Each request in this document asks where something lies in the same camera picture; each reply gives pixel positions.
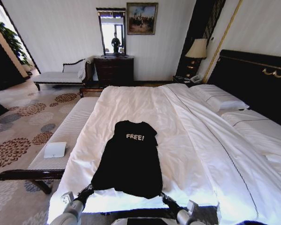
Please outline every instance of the mirror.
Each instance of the mirror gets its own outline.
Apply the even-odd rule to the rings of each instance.
[[[125,8],[96,8],[104,55],[126,55]]]

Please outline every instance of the bed bench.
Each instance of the bed bench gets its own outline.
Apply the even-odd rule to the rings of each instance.
[[[80,99],[49,139],[48,143],[67,142],[64,157],[44,158],[45,145],[31,162],[27,170],[4,171],[0,173],[0,180],[29,180],[38,186],[45,194],[50,194],[52,190],[44,180],[61,179],[69,156],[76,145],[76,140],[93,112],[97,100],[98,97],[84,97]]]

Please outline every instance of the black t-shirt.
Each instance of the black t-shirt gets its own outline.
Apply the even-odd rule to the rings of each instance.
[[[92,179],[94,190],[115,188],[148,199],[159,195],[163,181],[156,134],[145,122],[118,122]]]

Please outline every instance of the lamp shade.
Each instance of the lamp shade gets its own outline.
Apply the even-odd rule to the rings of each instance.
[[[207,39],[195,39],[188,53],[185,55],[189,58],[206,58]]]

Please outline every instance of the wooden bench leg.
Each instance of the wooden bench leg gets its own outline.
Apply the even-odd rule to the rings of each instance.
[[[52,192],[52,189],[42,180],[29,180],[29,181],[33,183],[35,186],[37,186],[39,189],[41,189],[46,195]]]
[[[83,93],[84,92],[98,92],[101,93],[104,88],[80,88],[79,89],[79,94],[80,98],[83,98]]]
[[[36,85],[38,91],[40,91],[41,89],[40,89],[40,87],[39,87],[39,84],[38,84],[38,83],[34,83],[34,84]]]

